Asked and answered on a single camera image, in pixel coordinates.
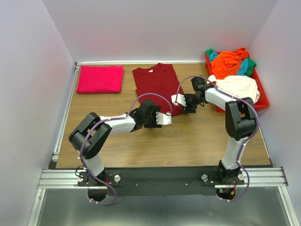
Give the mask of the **dark red t shirt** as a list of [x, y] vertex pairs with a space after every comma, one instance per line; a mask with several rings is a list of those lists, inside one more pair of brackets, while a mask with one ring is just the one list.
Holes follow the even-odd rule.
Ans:
[[177, 93], [179, 81], [172, 64], [158, 63], [150, 68], [136, 68], [133, 70], [136, 84], [136, 94], [145, 93], [160, 95], [145, 95], [139, 98], [139, 102], [150, 99], [161, 107], [161, 112], [171, 112], [172, 116], [182, 114], [181, 106], [174, 106], [171, 96]]

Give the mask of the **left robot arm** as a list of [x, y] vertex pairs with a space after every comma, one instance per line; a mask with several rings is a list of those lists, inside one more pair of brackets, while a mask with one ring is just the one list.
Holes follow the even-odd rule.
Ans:
[[134, 132], [142, 127], [161, 128], [171, 122], [170, 114], [164, 114], [161, 107], [146, 99], [136, 109], [113, 117], [89, 113], [69, 135], [69, 142], [79, 151], [79, 159], [88, 173], [88, 180], [94, 186], [105, 182], [105, 167], [99, 152], [107, 138], [121, 132]]

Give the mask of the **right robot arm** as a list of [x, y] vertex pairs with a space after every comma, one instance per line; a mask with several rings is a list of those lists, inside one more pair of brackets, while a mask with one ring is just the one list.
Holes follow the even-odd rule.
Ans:
[[219, 162], [216, 179], [225, 185], [236, 178], [248, 141], [259, 129], [259, 117], [250, 97], [238, 98], [219, 89], [213, 81], [202, 76], [190, 76], [194, 94], [177, 90], [173, 104], [182, 106], [184, 113], [195, 113], [198, 105], [214, 104], [225, 112], [225, 129], [229, 136], [224, 156]]

